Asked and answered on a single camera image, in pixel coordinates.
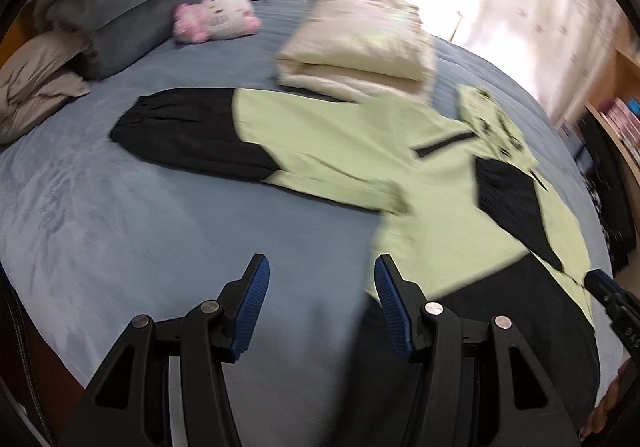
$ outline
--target pink plush toy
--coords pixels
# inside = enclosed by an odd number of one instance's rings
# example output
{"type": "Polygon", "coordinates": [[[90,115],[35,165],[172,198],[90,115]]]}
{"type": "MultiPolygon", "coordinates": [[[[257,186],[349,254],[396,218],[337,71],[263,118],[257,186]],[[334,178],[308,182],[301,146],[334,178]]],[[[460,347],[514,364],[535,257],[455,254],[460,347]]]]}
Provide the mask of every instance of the pink plush toy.
{"type": "Polygon", "coordinates": [[[262,25],[255,16],[251,0],[203,0],[198,4],[179,4],[174,20],[174,38],[196,44],[252,35],[262,25]]]}

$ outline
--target blue bedspread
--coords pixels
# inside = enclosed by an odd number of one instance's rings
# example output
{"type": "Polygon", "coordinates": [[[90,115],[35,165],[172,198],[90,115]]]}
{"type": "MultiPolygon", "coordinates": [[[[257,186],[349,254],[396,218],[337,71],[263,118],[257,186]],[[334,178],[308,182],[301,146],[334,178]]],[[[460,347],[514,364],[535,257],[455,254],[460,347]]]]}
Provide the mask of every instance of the blue bedspread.
{"type": "MultiPolygon", "coordinates": [[[[310,3],[255,7],[259,34],[183,47],[169,41],[92,84],[92,93],[2,153],[0,260],[44,339],[86,385],[133,316],[183,315],[238,277],[254,252],[265,253],[271,286],[250,349],[225,367],[230,399],[244,445],[315,445],[363,302],[378,215],[143,163],[107,137],[141,94],[276,89],[273,55],[310,3]]],[[[593,205],[540,106],[486,61],[443,41],[436,48],[436,109],[456,116],[458,83],[488,88],[580,221],[593,266],[607,269],[593,205]]],[[[598,326],[608,383],[620,347],[601,314],[598,326]]]]}

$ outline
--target person's hand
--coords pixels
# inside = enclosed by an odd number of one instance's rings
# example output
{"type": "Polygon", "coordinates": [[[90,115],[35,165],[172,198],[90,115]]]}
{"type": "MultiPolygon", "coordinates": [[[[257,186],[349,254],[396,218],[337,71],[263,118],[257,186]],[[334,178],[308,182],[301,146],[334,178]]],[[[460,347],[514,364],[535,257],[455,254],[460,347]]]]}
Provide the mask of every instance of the person's hand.
{"type": "Polygon", "coordinates": [[[620,401],[620,379],[627,366],[631,363],[631,359],[626,361],[618,370],[618,376],[611,382],[607,393],[600,404],[593,410],[585,426],[580,429],[580,441],[584,440],[590,434],[598,434],[602,432],[607,424],[607,416],[609,412],[620,401]]]}

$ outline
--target wooden bookshelf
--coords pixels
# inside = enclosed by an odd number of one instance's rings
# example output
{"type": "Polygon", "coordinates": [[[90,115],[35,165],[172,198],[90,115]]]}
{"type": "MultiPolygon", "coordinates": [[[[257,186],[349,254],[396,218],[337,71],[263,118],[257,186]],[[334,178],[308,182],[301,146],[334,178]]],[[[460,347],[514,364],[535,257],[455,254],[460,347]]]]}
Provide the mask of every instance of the wooden bookshelf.
{"type": "Polygon", "coordinates": [[[629,265],[617,274],[616,281],[640,297],[640,237],[638,237],[640,236],[638,232],[640,229],[640,167],[599,110],[603,102],[617,96],[623,100],[630,96],[640,100],[640,62],[634,56],[631,39],[632,27],[625,20],[620,26],[615,48],[609,56],[602,75],[591,88],[586,109],[606,131],[618,151],[616,156],[618,169],[636,224],[638,246],[629,254],[629,265]]]}
{"type": "Polygon", "coordinates": [[[591,104],[587,104],[587,110],[607,132],[607,135],[609,136],[613,144],[615,144],[617,150],[620,152],[621,158],[625,161],[625,164],[629,168],[629,171],[633,175],[636,183],[638,183],[638,186],[640,186],[640,168],[638,167],[638,164],[636,164],[634,157],[631,156],[631,153],[629,153],[629,151],[626,149],[625,144],[622,143],[620,137],[616,135],[616,132],[613,130],[609,122],[607,122],[607,119],[604,118],[595,107],[591,106],[591,104]]]}

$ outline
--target beige pillow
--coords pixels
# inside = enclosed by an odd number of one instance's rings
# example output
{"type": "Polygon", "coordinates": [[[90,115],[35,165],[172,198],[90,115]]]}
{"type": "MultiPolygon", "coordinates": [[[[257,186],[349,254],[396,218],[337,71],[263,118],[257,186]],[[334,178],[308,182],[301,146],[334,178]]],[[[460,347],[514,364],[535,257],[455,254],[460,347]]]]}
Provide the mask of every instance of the beige pillow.
{"type": "Polygon", "coordinates": [[[0,68],[0,143],[29,132],[66,98],[89,92],[82,78],[62,69],[87,46],[76,34],[43,33],[25,43],[0,68]]]}
{"type": "Polygon", "coordinates": [[[0,123],[0,144],[18,140],[63,107],[69,97],[83,96],[89,91],[82,77],[60,69],[0,123]]]}
{"type": "Polygon", "coordinates": [[[404,0],[314,0],[276,65],[279,84],[357,103],[429,102],[436,77],[433,39],[404,0]]]}

